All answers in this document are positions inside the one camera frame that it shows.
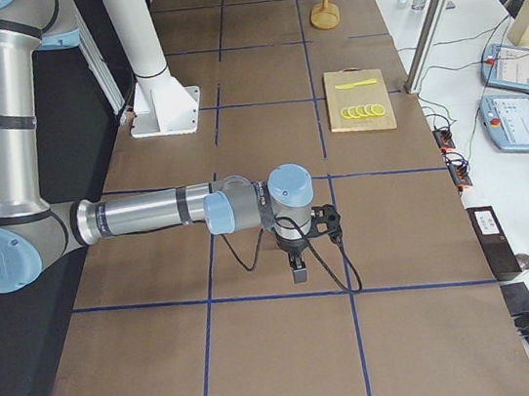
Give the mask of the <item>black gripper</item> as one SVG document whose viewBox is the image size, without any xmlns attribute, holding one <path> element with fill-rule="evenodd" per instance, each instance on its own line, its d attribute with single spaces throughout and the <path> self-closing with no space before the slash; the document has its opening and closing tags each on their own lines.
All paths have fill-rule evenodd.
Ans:
<svg viewBox="0 0 529 396">
<path fill-rule="evenodd" d="M 303 252 L 308 247 L 307 239 L 284 239 L 282 237 L 278 237 L 276 243 L 277 246 L 289 257 L 293 282 L 306 282 L 307 268 L 305 266 Z"/>
</svg>

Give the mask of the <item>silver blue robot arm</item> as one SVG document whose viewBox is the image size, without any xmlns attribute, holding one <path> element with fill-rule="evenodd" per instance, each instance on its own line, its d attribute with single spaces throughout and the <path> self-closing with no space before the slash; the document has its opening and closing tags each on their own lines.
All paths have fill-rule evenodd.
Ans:
<svg viewBox="0 0 529 396">
<path fill-rule="evenodd" d="M 283 164 L 267 180 L 225 178 L 121 199 L 49 204 L 40 196 L 32 55 L 75 47 L 73 0 L 0 0 L 0 294 L 103 238 L 204 223 L 214 235 L 260 227 L 287 253 L 294 280 L 319 222 L 309 172 Z"/>
</svg>

